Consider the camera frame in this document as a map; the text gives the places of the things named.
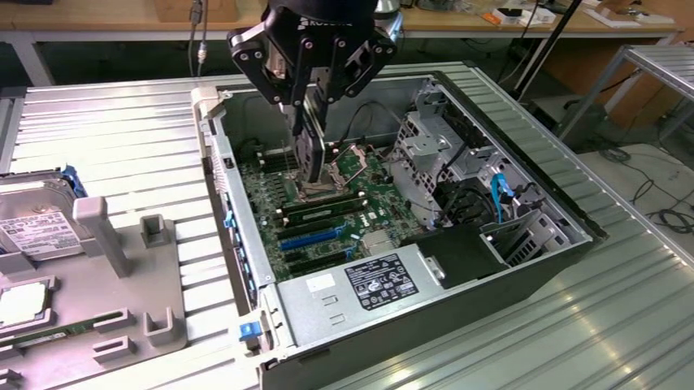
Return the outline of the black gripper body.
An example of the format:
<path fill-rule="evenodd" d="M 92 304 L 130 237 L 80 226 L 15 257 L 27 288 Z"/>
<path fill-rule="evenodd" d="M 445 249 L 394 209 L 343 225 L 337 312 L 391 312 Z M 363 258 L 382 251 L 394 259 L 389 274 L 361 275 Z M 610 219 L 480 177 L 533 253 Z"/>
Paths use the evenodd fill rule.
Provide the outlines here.
<path fill-rule="evenodd" d="M 307 33 L 337 34 L 349 41 L 366 41 L 374 32 L 377 1 L 269 1 L 262 22 L 277 39 L 298 41 Z"/>

